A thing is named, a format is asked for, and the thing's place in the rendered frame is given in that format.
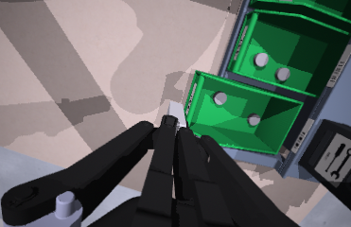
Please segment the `black tool case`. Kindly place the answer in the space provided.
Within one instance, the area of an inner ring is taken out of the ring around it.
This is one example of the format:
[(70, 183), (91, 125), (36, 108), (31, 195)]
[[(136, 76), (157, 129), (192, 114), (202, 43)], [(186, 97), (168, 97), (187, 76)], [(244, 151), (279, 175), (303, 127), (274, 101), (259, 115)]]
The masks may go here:
[(351, 126), (324, 119), (299, 164), (351, 210)]

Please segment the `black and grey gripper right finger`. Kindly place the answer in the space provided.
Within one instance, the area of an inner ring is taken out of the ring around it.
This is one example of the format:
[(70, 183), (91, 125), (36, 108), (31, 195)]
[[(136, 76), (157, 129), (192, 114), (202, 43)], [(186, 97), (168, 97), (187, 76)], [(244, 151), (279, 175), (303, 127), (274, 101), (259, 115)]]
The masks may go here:
[(301, 227), (278, 209), (215, 139), (194, 136), (181, 103), (177, 117), (175, 199), (194, 201), (199, 227)]

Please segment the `dark grey metal shelf rack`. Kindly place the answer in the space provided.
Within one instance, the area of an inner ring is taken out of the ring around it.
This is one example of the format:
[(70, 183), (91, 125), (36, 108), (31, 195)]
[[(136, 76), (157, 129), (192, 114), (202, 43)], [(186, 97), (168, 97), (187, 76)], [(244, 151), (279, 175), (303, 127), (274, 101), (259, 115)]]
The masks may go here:
[(304, 105), (282, 144), (290, 151), (286, 159), (279, 152), (269, 154), (240, 148), (221, 147), (232, 159), (274, 168), (283, 179), (289, 176), (319, 183), (299, 164), (299, 161), (324, 119), (351, 126), (351, 38), (318, 99), (229, 71), (229, 59), (231, 59), (231, 54), (235, 49), (239, 32), (252, 10), (254, 8), (250, 7), (250, 0), (243, 0), (218, 76), (277, 92), (302, 101)]

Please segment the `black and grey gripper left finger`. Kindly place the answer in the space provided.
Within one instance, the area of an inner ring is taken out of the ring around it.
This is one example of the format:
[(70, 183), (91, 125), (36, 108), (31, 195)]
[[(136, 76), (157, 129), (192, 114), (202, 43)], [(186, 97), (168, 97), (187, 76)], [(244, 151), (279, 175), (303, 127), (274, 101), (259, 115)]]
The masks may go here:
[(177, 103), (154, 128), (140, 121), (70, 167), (12, 187), (1, 199), (4, 227), (81, 227), (154, 149), (132, 227), (171, 227)]

